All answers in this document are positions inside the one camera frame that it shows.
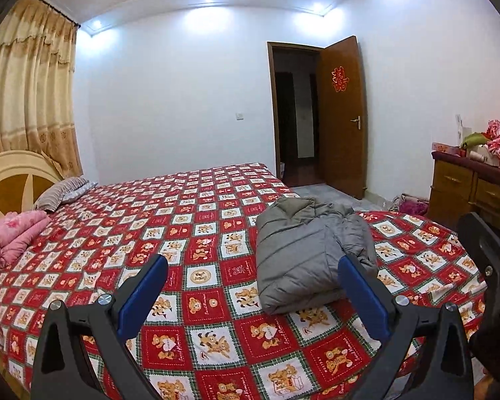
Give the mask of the striped grey pillow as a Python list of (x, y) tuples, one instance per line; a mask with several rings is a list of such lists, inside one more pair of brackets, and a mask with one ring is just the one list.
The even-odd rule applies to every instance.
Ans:
[(97, 186), (85, 177), (70, 177), (57, 182), (44, 191), (35, 201), (33, 209), (55, 212), (60, 206), (70, 204)]

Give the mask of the brown wooden door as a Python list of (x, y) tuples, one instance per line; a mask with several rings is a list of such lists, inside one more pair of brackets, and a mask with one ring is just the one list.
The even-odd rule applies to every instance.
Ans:
[[(337, 93), (331, 71), (343, 66), (349, 77), (345, 92)], [(321, 171), (327, 185), (362, 199), (367, 188), (367, 105), (363, 65), (357, 38), (352, 35), (322, 49), (317, 59), (320, 111)], [(361, 130), (350, 120), (361, 116)]]

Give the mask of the red white patchwork bedspread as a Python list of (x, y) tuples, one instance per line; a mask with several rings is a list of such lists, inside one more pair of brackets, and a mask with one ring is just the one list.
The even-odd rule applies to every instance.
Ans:
[(93, 302), (164, 256), (167, 282), (127, 347), (163, 399), (339, 399), (379, 344), (348, 301), (264, 313), (260, 213), (292, 196), (261, 163), (97, 187), (60, 207), (0, 270), (0, 366), (31, 389), (51, 302)]

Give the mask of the brown wooden dresser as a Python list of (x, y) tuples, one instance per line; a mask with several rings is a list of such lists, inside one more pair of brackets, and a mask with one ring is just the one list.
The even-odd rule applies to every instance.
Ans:
[(461, 216), (475, 212), (500, 232), (500, 168), (441, 152), (432, 157), (428, 219), (456, 230)]

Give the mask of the magenta garment on floor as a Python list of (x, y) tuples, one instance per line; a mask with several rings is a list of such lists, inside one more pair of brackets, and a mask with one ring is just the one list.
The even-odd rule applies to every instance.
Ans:
[(403, 200), (398, 211), (407, 215), (424, 216), (428, 212), (429, 204), (421, 200)]

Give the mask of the red double-happiness door sticker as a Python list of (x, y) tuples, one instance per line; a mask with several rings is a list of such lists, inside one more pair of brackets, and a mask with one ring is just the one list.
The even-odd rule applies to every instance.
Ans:
[(346, 75), (343, 66), (336, 67), (331, 71), (331, 82), (337, 93), (347, 90), (349, 77)]

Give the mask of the pink folded blanket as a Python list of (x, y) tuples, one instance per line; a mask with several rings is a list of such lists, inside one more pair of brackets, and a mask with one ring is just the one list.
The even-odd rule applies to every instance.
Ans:
[(49, 222), (41, 210), (9, 212), (0, 219), (0, 268), (14, 264)]

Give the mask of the beige gold curtain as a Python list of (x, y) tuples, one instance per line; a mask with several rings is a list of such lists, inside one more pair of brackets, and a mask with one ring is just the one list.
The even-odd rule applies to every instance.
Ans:
[(0, 25), (0, 153), (42, 154), (83, 173), (73, 116), (75, 23), (41, 0), (18, 0)]

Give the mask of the cream wooden headboard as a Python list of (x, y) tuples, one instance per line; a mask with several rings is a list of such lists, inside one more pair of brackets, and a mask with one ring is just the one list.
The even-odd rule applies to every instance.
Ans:
[(31, 210), (44, 191), (62, 180), (59, 169), (42, 154), (0, 153), (0, 219), (9, 212)]

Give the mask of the dark wooden door frame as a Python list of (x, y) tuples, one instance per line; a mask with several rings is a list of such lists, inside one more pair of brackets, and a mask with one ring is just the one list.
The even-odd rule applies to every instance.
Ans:
[(268, 42), (277, 177), (289, 187), (324, 182), (316, 47)]

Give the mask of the grey puffer jacket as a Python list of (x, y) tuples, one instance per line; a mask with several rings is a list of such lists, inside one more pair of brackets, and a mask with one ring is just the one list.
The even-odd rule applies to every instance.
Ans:
[(285, 314), (320, 308), (344, 296), (339, 260), (355, 256), (378, 272), (368, 223), (352, 207), (315, 198), (280, 197), (256, 219), (256, 280), (262, 310)]

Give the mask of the green item on dresser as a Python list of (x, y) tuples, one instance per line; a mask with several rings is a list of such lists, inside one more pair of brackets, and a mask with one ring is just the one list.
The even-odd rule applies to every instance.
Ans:
[(477, 145), (486, 145), (489, 141), (490, 139), (488, 139), (484, 133), (475, 132), (465, 136), (462, 140), (461, 148), (463, 150), (469, 150)]

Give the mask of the beige clothes pile on floor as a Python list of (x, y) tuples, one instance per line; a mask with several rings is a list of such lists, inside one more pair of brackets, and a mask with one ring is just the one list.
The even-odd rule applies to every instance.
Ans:
[(409, 215), (422, 216), (428, 212), (428, 208), (428, 199), (402, 193), (393, 199), (392, 204), (388, 210), (392, 212), (401, 212)]

